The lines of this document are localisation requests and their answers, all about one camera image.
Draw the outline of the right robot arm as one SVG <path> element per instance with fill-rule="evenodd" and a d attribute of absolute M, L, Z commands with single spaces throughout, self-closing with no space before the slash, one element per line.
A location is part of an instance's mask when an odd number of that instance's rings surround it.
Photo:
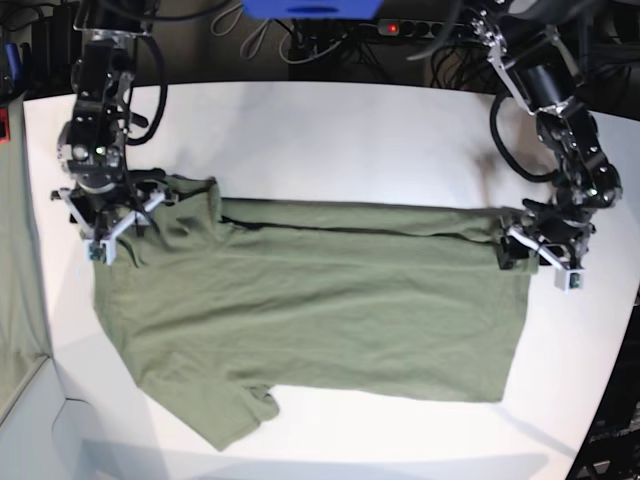
<path fill-rule="evenodd" d="M 57 149 L 74 185 L 51 197 L 67 205 L 94 261 L 110 261 L 118 237 L 130 227 L 152 226 L 151 211 L 171 198 L 163 170 L 131 170 L 126 160 L 127 147 L 157 132 L 166 106 L 164 60 L 151 36 L 158 7 L 156 1 L 83 1 L 74 23 L 89 39 L 72 69 L 76 99 Z M 162 79 L 152 120 L 131 109 L 140 43 Z"/>

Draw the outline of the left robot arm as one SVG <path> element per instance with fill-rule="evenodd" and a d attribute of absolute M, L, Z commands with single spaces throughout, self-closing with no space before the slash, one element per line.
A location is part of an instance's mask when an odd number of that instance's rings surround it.
<path fill-rule="evenodd" d="M 576 94 L 579 66 L 557 30 L 592 5 L 590 1 L 467 4 L 474 34 L 487 47 L 487 61 L 504 86 L 490 110 L 494 143 L 518 175 L 555 189 L 548 202 L 526 200 L 522 213 L 501 219 L 497 256 L 503 270 L 513 269 L 531 254 L 561 271 L 580 269 L 595 231 L 592 217 L 622 196 L 619 173 L 601 148 L 597 124 Z M 497 126 L 507 98 L 535 119 L 540 142 L 557 160 L 555 170 L 534 174 L 508 151 Z"/>

